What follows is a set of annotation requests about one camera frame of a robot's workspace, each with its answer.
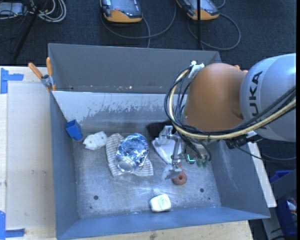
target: cloth towel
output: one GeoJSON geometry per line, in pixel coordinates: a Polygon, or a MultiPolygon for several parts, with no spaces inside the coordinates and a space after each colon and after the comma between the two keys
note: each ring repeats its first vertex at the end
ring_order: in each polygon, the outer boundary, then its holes
{"type": "MultiPolygon", "coordinates": [[[[108,137],[105,144],[106,157],[108,160],[109,169],[113,177],[121,174],[126,174],[126,172],[121,171],[116,165],[116,153],[123,139],[124,137],[120,133],[114,133],[110,137],[108,137]]],[[[132,174],[141,177],[154,175],[154,169],[148,157],[145,158],[143,166],[132,172],[132,174]]]]}

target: black tripod leg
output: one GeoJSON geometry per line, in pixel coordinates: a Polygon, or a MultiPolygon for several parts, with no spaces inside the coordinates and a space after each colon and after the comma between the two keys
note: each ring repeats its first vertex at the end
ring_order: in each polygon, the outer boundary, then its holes
{"type": "Polygon", "coordinates": [[[29,32],[30,32],[30,30],[31,30],[31,28],[32,28],[32,26],[33,26],[33,24],[35,23],[35,20],[36,20],[36,18],[37,18],[37,16],[38,16],[39,11],[42,9],[42,7],[43,7],[43,5],[44,5],[44,1],[45,1],[45,0],[39,0],[39,1],[38,1],[37,5],[36,5],[36,8],[35,8],[35,10],[34,10],[33,17],[32,17],[32,19],[31,19],[29,25],[27,26],[26,31],[25,31],[24,34],[21,36],[21,39],[20,39],[20,41],[19,41],[19,44],[17,45],[17,48],[15,49],[14,56],[13,56],[13,59],[12,59],[12,61],[11,61],[11,64],[12,64],[12,65],[13,65],[13,64],[16,64],[17,58],[18,58],[18,56],[19,56],[19,54],[20,54],[20,51],[21,51],[22,47],[23,47],[24,44],[25,44],[25,41],[26,41],[26,39],[27,39],[27,37],[28,37],[28,34],[29,34],[29,32]]]}

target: gray bin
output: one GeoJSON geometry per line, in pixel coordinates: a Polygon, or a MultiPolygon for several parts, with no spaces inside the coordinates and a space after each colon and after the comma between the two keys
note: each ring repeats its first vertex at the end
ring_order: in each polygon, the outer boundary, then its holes
{"type": "Polygon", "coordinates": [[[221,62],[217,51],[48,45],[56,91],[50,95],[56,237],[76,239],[265,219],[267,202],[252,157],[210,144],[205,167],[182,161],[184,185],[162,180],[166,166],[146,126],[167,120],[164,98],[176,74],[192,61],[221,62]],[[83,134],[74,140],[66,123],[83,134]],[[89,134],[140,133],[149,141],[153,176],[113,177],[106,148],[86,149],[89,134]],[[171,210],[154,213],[149,201],[167,194],[171,210]]]}

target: bin floor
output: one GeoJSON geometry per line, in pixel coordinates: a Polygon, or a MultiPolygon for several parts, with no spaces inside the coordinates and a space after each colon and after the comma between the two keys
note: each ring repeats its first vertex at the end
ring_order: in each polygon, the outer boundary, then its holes
{"type": "Polygon", "coordinates": [[[149,212],[150,199],[161,194],[169,196],[172,210],[221,206],[211,163],[198,167],[182,160],[187,182],[175,185],[171,179],[162,179],[167,164],[151,141],[148,143],[147,159],[152,163],[153,176],[124,173],[113,177],[105,147],[89,150],[82,141],[73,142],[77,209],[81,218],[149,212]]]}

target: wooden table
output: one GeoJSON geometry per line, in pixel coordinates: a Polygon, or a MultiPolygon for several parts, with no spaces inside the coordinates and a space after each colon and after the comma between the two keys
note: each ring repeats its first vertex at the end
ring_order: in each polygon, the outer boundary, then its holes
{"type": "MultiPolygon", "coordinates": [[[[56,239],[50,114],[45,105],[49,93],[28,67],[0,66],[0,79],[1,68],[10,75],[23,74],[23,80],[8,81],[8,92],[0,94],[0,211],[6,213],[7,230],[25,228],[24,236],[16,239],[56,239]],[[26,123],[11,120],[18,117],[26,123]]],[[[43,75],[47,74],[46,68],[39,69],[43,75]]],[[[252,240],[253,237],[248,221],[236,221],[90,239],[252,240]]]]}

